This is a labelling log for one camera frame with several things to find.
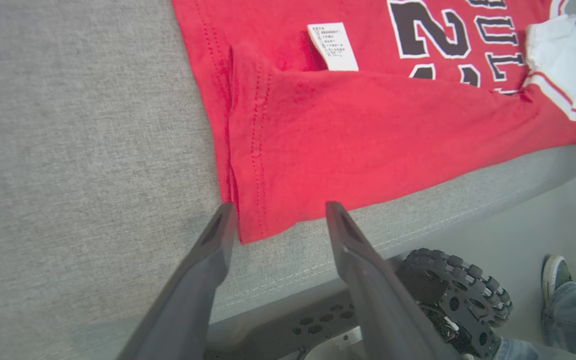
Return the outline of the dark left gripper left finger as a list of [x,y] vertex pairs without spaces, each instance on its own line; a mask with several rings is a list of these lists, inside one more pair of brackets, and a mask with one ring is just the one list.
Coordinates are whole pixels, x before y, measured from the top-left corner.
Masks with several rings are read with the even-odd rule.
[[234,203],[222,203],[169,278],[119,360],[201,360],[217,288],[229,272],[237,235]]

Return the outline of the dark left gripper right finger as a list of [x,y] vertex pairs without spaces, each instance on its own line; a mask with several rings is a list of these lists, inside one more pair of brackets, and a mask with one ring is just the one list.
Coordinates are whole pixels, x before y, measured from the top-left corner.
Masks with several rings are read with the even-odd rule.
[[326,222],[337,273],[349,289],[368,358],[459,360],[341,203],[326,203]]

